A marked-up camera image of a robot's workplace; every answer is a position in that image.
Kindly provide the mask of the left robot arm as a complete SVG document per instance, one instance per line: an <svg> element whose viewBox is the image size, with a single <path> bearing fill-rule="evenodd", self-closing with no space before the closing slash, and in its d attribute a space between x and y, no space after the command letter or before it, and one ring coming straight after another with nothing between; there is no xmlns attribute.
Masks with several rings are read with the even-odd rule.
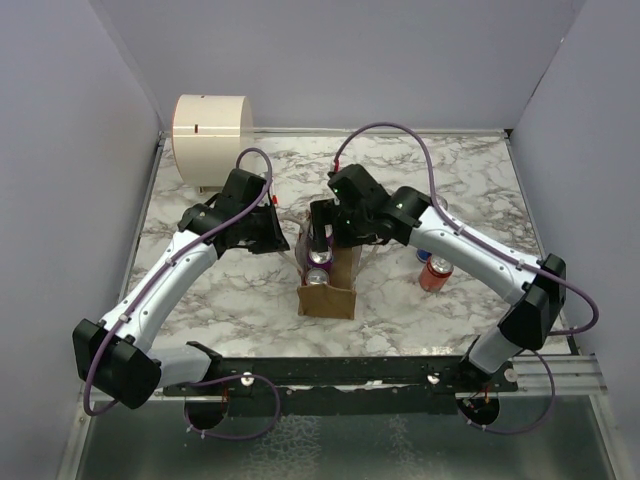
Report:
<svg viewBox="0 0 640 480"><path fill-rule="evenodd" d="M189 384L206 395L221 371L203 347L156 349L161 326L192 284L226 251L285 251L288 244L269 200L270 176L235 168L212 204L197 203L180 219L162 256L127 296L97 322L72 333L79 377L114 401L136 409L158 388Z"/></svg>

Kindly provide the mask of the black and gold can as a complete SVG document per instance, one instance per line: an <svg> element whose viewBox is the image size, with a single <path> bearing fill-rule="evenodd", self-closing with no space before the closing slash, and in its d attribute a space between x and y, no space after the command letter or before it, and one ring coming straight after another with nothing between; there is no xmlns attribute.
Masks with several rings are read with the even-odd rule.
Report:
<svg viewBox="0 0 640 480"><path fill-rule="evenodd" d="M442 196L440 196L440 195L437 195L437 196L436 196L436 199L437 199L437 203L438 203L438 205L439 205L442 209L444 209L444 210L447 210L447 209L448 209L448 202L447 202L447 200L446 200L444 197L442 197Z"/></svg>

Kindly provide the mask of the blue and silver energy can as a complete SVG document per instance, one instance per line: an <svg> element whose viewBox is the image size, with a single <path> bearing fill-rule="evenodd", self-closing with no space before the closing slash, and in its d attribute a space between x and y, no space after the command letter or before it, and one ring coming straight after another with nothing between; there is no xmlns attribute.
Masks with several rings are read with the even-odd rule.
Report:
<svg viewBox="0 0 640 480"><path fill-rule="evenodd" d="M426 263L428 259L431 257L431 253L427 250L417 249L416 257L421 263Z"/></svg>

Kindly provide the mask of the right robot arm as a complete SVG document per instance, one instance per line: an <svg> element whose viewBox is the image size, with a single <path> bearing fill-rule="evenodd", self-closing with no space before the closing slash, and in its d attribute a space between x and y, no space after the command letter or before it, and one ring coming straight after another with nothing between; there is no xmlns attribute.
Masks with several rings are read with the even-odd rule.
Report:
<svg viewBox="0 0 640 480"><path fill-rule="evenodd" d="M410 186L388 193L358 164L330 174L328 187L332 198L310 204L314 250L394 240L443 258L509 304L461 360L459 378L467 389L483 390L510 358L544 345L566 299L566 264L560 257L539 260L512 250L439 212L429 195Z"/></svg>

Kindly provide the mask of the red soda can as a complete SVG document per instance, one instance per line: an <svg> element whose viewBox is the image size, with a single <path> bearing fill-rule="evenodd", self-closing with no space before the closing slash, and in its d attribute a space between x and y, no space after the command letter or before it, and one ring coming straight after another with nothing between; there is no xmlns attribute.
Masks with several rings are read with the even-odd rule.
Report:
<svg viewBox="0 0 640 480"><path fill-rule="evenodd" d="M442 257L431 255L422 269L418 282L421 288L430 293L442 290L454 271L454 265Z"/></svg>

